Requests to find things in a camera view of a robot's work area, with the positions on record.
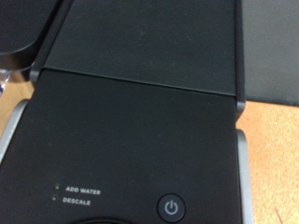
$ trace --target black plastic lid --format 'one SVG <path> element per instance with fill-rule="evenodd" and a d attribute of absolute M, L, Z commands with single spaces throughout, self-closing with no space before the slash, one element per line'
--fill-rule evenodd
<path fill-rule="evenodd" d="M 0 69 L 19 70 L 34 62 L 60 2 L 0 1 Z"/>

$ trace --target metal trim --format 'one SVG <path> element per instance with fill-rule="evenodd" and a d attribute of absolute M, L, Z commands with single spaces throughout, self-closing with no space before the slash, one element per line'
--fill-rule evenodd
<path fill-rule="evenodd" d="M 250 184 L 249 149 L 246 136 L 241 130 L 237 130 L 237 146 L 243 224 L 254 224 Z"/>
<path fill-rule="evenodd" d="M 0 140 L 0 164 L 7 152 L 7 148 L 9 146 L 10 140 L 11 140 L 13 134 L 15 133 L 15 130 L 18 126 L 22 112 L 24 111 L 27 103 L 28 103 L 28 100 L 19 102 L 17 104 L 16 108 L 14 109 L 14 111 L 12 112 L 12 115 L 9 119 L 7 127 L 1 137 L 1 140 Z"/>

